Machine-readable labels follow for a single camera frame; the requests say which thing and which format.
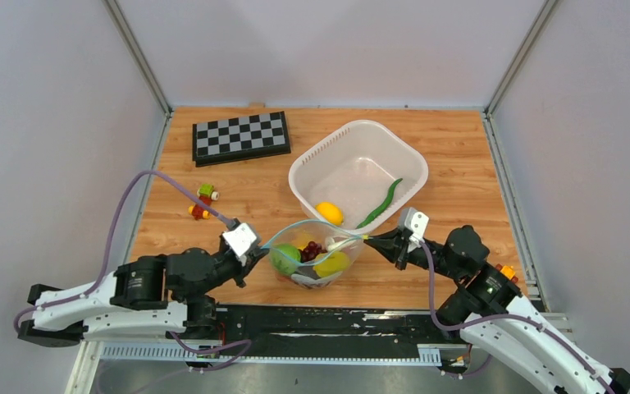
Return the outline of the green custard apple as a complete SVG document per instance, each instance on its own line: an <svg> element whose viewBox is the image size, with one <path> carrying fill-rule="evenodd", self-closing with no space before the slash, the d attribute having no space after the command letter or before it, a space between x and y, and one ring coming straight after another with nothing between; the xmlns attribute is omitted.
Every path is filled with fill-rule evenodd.
<svg viewBox="0 0 630 394"><path fill-rule="evenodd" d="M291 244L279 244L271 248L269 259L279 274L290 276L299 268L301 253Z"/></svg>

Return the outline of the white garlic bulb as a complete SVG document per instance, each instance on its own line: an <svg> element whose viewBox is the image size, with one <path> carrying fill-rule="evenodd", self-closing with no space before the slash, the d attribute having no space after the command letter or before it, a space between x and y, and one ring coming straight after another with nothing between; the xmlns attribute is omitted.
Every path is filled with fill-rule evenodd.
<svg viewBox="0 0 630 394"><path fill-rule="evenodd" d="M333 237L329 236L325 239L324 249L327 252L333 252L345 248L348 243L353 240L351 237Z"/></svg>

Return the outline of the yellow green starfruit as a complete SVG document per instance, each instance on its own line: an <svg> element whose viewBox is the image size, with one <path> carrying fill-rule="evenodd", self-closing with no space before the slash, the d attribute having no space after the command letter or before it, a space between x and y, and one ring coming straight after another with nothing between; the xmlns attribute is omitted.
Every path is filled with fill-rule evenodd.
<svg viewBox="0 0 630 394"><path fill-rule="evenodd" d="M349 256L341 251L329 254L323 261L313 266L313 271L320 277L329 277L343 272L351 265Z"/></svg>

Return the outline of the clear zip top bag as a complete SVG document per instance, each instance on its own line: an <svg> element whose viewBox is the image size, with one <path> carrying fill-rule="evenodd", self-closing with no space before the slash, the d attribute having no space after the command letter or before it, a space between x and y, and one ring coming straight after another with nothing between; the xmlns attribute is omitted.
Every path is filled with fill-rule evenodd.
<svg viewBox="0 0 630 394"><path fill-rule="evenodd" d="M280 230L264 248L277 278L317 289L329 286L353 265L363 240L329 222L308 219Z"/></svg>

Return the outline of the purple grape bunch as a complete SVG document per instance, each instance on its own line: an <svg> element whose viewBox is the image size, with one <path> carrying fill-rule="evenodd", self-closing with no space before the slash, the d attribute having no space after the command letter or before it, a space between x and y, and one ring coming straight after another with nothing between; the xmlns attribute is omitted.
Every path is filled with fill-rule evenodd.
<svg viewBox="0 0 630 394"><path fill-rule="evenodd" d="M316 263L327 253L323 244L311 242L307 248L299 250L301 263Z"/></svg>

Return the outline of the white plastic basket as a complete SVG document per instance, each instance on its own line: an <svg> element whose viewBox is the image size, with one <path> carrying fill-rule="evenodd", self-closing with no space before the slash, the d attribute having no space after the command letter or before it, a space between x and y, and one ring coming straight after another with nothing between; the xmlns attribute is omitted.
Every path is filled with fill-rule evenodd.
<svg viewBox="0 0 630 394"><path fill-rule="evenodd" d="M304 213L331 202L354 234L375 231L427 183L426 159L383 124L350 121L295 159L288 182Z"/></svg>

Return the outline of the yellow lemon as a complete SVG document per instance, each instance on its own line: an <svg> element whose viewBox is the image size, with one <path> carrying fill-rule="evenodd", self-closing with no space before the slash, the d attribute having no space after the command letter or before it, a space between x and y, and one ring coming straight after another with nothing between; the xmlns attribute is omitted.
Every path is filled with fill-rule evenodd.
<svg viewBox="0 0 630 394"><path fill-rule="evenodd" d="M307 248L311 242L317 243L316 237L312 233L301 232L296 234L289 243L299 250Z"/></svg>
<svg viewBox="0 0 630 394"><path fill-rule="evenodd" d="M323 201L317 204L316 210L324 219L335 226L341 226L344 223L343 211L331 202Z"/></svg>

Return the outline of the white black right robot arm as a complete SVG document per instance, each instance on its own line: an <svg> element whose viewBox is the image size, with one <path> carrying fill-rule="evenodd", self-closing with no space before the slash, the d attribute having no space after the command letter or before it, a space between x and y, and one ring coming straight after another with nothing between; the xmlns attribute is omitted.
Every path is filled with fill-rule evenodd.
<svg viewBox="0 0 630 394"><path fill-rule="evenodd" d="M510 367L541 393L628 393L630 373L577 348L520 291L507 266L487 262L473 227L454 229L444 244L398 227L363 241L399 270L414 265L453 280L457 289L431 309L437 335L465 341Z"/></svg>

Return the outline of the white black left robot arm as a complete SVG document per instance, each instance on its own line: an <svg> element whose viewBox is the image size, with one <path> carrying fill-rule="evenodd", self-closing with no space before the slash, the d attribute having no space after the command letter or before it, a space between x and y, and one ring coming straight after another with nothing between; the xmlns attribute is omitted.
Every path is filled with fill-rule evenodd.
<svg viewBox="0 0 630 394"><path fill-rule="evenodd" d="M42 284L30 288L31 318L19 323L19 339L58 348L95 337L211 339L221 324L210 291L245 277L268 250L252 248L241 261L221 242L213 254L189 248L177 254L142 256L109 273L92 293Z"/></svg>

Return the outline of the red green toy car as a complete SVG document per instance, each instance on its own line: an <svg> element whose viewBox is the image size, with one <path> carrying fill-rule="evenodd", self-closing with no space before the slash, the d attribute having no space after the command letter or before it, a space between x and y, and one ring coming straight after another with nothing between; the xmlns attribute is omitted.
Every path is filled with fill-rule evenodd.
<svg viewBox="0 0 630 394"><path fill-rule="evenodd" d="M210 207L214 201L219 199L219 192L214 185L204 183L197 189L196 195L202 203L193 204L189 207L188 212L190 216L194 220L209 219L212 214L205 207Z"/></svg>

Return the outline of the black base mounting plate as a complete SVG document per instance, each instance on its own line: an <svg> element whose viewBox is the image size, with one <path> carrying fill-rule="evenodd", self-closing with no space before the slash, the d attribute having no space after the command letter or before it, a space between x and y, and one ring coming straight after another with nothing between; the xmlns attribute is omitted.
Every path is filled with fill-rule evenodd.
<svg viewBox="0 0 630 394"><path fill-rule="evenodd" d="M420 345L466 348L457 334L437 328L429 312L271 305L220 305L180 339L249 339L248 356L314 359L412 359Z"/></svg>

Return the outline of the yellow red toy car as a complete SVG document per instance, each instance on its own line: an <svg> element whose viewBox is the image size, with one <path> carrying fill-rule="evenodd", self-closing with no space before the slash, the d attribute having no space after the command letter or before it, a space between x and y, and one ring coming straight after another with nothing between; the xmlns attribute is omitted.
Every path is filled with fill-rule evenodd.
<svg viewBox="0 0 630 394"><path fill-rule="evenodd" d="M517 284L518 283L518 277L517 277L517 274L516 274L516 271L515 271L514 267L497 264L496 265L496 269L502 275L504 275L507 279L509 279L513 284Z"/></svg>

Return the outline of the black grey chessboard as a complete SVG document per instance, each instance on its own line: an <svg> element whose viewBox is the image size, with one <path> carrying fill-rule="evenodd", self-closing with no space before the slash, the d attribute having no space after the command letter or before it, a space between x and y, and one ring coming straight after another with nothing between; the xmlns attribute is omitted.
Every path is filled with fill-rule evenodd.
<svg viewBox="0 0 630 394"><path fill-rule="evenodd" d="M289 153L291 143L283 111L193 125L192 160L196 167Z"/></svg>

